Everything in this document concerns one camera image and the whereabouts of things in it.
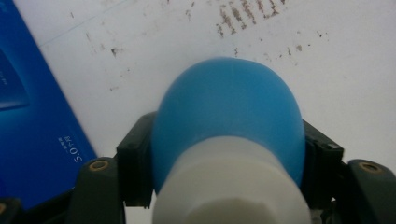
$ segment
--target blue book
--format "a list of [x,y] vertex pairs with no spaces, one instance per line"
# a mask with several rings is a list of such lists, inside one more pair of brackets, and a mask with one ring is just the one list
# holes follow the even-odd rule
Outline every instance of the blue book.
[[96,158],[11,0],[0,0],[0,197],[25,209],[75,185]]

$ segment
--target blue balloon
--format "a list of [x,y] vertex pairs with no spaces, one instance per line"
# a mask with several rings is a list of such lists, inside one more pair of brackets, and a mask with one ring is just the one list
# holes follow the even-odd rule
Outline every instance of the blue balloon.
[[172,84],[152,131],[155,190],[180,154],[216,136],[239,136],[269,149],[300,185],[303,120],[288,86],[266,66],[218,58],[192,66]]

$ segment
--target white cylinder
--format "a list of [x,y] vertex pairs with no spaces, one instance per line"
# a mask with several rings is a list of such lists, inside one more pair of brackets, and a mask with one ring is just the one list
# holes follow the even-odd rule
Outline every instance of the white cylinder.
[[154,224],[307,224],[299,188],[266,148],[213,137],[186,150],[159,192]]

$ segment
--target black marks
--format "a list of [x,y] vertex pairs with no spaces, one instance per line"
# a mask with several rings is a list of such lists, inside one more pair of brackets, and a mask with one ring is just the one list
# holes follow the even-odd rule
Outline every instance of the black marks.
[[191,21],[191,11],[190,10],[186,10],[186,16],[187,18],[189,18],[189,21]]
[[247,0],[241,0],[242,1],[242,7],[244,8],[244,11],[247,13],[247,16],[251,18],[253,24],[256,24],[256,19],[254,18],[253,13],[250,11],[250,5]]
[[233,28],[233,24],[231,23],[230,17],[227,15],[227,13],[221,8],[220,9],[220,15],[223,18],[222,24],[227,24],[228,28],[231,30],[231,34],[235,34],[235,28]]
[[218,24],[216,24],[216,26],[218,27],[218,33],[220,34],[221,38],[223,38],[224,37],[224,33],[222,31],[222,27],[220,25],[218,25]]
[[271,59],[270,55],[268,55],[268,53],[264,53],[264,56],[265,56],[265,60],[267,60],[268,62],[272,61],[272,59]]
[[270,0],[271,3],[271,9],[273,10],[273,14],[271,16],[276,16],[277,14],[279,14],[279,12],[276,10],[276,6],[273,0]]
[[88,41],[90,41],[90,42],[91,42],[91,37],[90,37],[90,34],[89,34],[89,33],[85,33],[85,36],[87,36],[87,39],[88,39]]
[[236,17],[236,19],[237,19],[238,21],[241,21],[242,18],[241,18],[241,14],[239,14],[238,9],[236,9],[236,7],[233,7],[232,10],[233,10],[233,15]]
[[113,53],[114,57],[117,56],[117,49],[111,49],[111,52]]
[[259,7],[259,11],[264,14],[264,4],[262,3],[262,0],[257,0],[256,1],[257,6]]
[[268,20],[286,10],[284,0],[228,0],[206,1],[210,6],[218,4],[220,22],[217,22],[217,30],[220,37],[241,32],[262,20]]
[[111,53],[116,58],[119,53],[123,52],[123,49],[113,48],[111,49]]
[[120,88],[120,87],[115,86],[115,87],[110,88],[110,91],[116,91],[116,90],[118,90],[119,88]]
[[329,39],[329,35],[327,34],[327,32],[323,34],[322,32],[317,31],[317,34],[318,34],[319,38],[327,37],[327,41],[330,40],[330,39]]
[[242,21],[241,14],[239,13],[239,10],[236,7],[232,8],[233,11],[233,16],[239,21],[242,22],[241,28],[242,30],[245,30],[247,28],[247,25]]
[[122,78],[129,78],[129,77],[131,77],[131,74],[132,74],[131,68],[130,68],[130,67],[127,67],[125,70],[123,70],[123,71],[120,73],[120,77],[122,77]]

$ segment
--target screw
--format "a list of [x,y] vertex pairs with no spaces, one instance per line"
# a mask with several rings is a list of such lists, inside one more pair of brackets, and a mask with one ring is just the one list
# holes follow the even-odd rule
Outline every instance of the screw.
[[0,203],[0,215],[2,215],[6,211],[6,204],[5,203]]
[[90,170],[93,172],[105,170],[108,166],[108,161],[94,161],[90,164]]
[[379,174],[382,172],[382,169],[379,168],[378,166],[367,162],[367,161],[361,161],[359,162],[359,166],[361,167],[361,169],[363,169],[366,172],[372,173],[372,174]]

